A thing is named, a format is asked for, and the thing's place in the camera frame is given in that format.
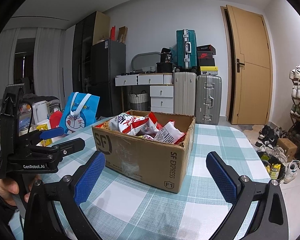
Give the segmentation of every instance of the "blue and white tablecloth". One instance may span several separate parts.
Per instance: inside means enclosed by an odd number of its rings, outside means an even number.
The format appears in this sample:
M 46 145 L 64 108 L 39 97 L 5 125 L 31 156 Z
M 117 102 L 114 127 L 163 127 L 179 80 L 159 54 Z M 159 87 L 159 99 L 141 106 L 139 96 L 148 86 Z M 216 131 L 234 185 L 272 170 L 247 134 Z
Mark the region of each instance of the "blue and white tablecloth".
M 45 174 L 45 183 L 72 175 L 96 150 L 91 127 L 69 135 L 59 142 L 82 138 L 84 150 L 69 155 L 55 174 Z M 88 201 L 80 207 L 104 240 L 209 239 L 223 221 L 231 204 L 226 203 L 206 167 L 206 156 L 216 151 L 239 175 L 253 181 L 268 182 L 269 175 L 246 136 L 226 126 L 195 125 L 194 145 L 181 190 L 169 193 L 104 168 Z M 256 208 L 251 204 L 236 239 L 244 236 Z M 56 202 L 61 222 L 75 239 L 61 205 Z M 16 239 L 23 239 L 16 213 L 10 221 Z

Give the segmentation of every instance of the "wooden door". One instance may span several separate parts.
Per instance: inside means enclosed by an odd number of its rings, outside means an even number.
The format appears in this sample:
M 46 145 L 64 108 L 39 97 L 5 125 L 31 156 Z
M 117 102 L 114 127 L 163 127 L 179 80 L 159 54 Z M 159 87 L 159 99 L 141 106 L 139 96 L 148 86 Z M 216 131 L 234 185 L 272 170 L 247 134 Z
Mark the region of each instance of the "wooden door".
M 232 124 L 266 124 L 272 65 L 262 15 L 227 5 L 236 59 Z

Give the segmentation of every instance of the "sf express box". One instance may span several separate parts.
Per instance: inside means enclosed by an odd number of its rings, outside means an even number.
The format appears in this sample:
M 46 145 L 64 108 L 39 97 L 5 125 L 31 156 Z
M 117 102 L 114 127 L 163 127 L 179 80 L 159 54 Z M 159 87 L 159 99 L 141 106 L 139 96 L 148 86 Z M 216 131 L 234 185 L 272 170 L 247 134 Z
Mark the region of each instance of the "sf express box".
M 128 112 L 137 116 L 149 113 Z M 164 113 L 154 115 L 162 126 L 174 120 L 175 127 L 186 133 L 184 141 L 179 145 L 161 143 L 93 126 L 96 148 L 105 154 L 108 168 L 151 186 L 178 193 L 192 151 L 195 117 Z

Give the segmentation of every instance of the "human hand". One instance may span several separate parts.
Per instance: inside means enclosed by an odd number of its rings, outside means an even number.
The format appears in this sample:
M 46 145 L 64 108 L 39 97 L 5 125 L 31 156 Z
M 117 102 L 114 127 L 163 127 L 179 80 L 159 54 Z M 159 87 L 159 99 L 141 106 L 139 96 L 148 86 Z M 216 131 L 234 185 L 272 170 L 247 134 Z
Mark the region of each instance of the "human hand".
M 29 190 L 32 189 L 33 183 L 40 179 L 40 176 L 37 174 L 33 181 L 29 185 Z M 12 194 L 19 194 L 18 184 L 10 178 L 0 179 L 0 196 L 2 199 L 11 206 L 16 206 L 16 202 L 12 198 Z M 30 192 L 25 195 L 25 201 L 28 202 Z

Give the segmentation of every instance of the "teal suitcase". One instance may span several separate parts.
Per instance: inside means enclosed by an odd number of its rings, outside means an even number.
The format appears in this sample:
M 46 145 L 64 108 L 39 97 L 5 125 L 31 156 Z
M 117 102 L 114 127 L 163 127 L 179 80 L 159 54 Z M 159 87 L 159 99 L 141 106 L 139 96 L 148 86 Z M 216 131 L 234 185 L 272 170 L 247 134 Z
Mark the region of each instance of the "teal suitcase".
M 197 40 L 194 30 L 177 31 L 178 66 L 185 71 L 197 70 Z

